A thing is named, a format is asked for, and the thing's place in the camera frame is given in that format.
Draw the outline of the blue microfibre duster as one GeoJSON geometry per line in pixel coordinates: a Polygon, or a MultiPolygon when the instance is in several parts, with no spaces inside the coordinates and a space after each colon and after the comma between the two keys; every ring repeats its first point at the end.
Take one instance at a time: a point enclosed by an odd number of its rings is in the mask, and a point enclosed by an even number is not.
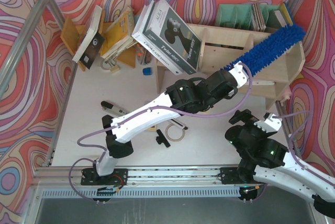
{"type": "Polygon", "coordinates": [[[223,69],[229,71],[235,64],[242,62],[249,68],[251,75],[255,76],[296,43],[302,41],[305,34],[303,28],[297,24],[285,25],[223,69]]]}

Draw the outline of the roll of beige tape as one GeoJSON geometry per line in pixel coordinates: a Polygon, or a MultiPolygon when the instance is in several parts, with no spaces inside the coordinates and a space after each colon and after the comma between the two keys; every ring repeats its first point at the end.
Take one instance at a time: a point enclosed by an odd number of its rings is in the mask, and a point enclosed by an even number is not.
{"type": "Polygon", "coordinates": [[[167,126],[165,130],[165,136],[169,141],[179,142],[185,137],[185,130],[181,129],[173,124],[167,126]]]}

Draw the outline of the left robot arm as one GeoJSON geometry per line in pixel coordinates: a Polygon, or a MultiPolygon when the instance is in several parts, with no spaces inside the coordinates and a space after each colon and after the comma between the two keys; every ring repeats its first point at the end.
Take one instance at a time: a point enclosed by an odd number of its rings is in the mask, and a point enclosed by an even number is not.
{"type": "Polygon", "coordinates": [[[243,71],[221,70],[204,79],[181,79],[141,108],[119,118],[102,118],[107,150],[95,165],[98,176],[111,175],[120,158],[133,153],[131,139],[148,128],[181,116],[207,111],[222,99],[231,99],[247,82],[243,71]]]}

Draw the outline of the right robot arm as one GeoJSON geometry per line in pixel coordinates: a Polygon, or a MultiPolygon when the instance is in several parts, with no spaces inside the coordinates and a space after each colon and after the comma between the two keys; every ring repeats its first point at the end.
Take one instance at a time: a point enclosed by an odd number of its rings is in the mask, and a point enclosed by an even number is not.
{"type": "Polygon", "coordinates": [[[245,109],[230,118],[225,133],[239,153],[239,178],[270,184],[303,198],[319,213],[334,218],[334,177],[299,158],[290,145],[271,139],[282,126],[282,117],[266,113],[263,120],[245,109]]]}

